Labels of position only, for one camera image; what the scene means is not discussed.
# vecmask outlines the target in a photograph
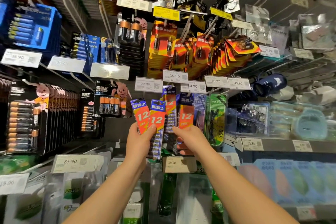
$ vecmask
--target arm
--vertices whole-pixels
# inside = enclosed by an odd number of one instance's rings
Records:
[[[117,223],[146,167],[145,158],[154,133],[155,125],[140,136],[134,123],[128,133],[125,161],[63,224]]]
[[[196,126],[186,129],[174,127],[173,130],[183,140],[183,144],[178,146],[182,150],[181,154],[195,154],[234,223],[298,224],[289,213],[217,154],[199,128]]]

